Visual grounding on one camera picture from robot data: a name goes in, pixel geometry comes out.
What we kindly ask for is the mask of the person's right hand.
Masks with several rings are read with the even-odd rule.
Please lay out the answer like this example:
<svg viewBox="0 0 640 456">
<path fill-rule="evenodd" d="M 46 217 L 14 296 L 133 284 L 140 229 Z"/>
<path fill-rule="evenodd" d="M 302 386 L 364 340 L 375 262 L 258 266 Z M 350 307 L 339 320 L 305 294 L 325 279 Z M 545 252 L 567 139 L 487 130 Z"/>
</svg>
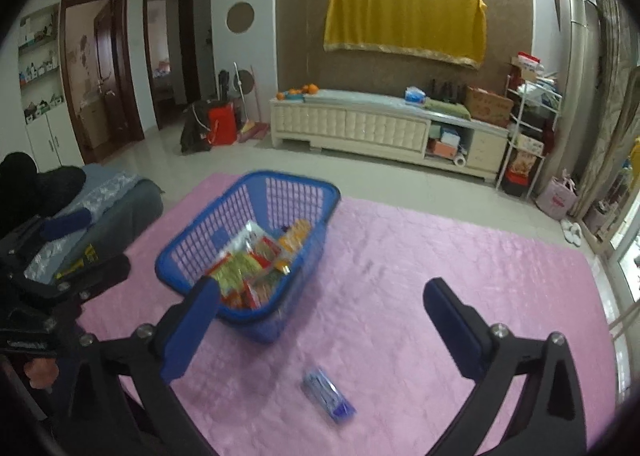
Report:
<svg viewBox="0 0 640 456">
<path fill-rule="evenodd" d="M 34 358 L 24 365 L 30 387 L 37 390 L 50 389 L 60 375 L 55 358 Z"/>
</svg>

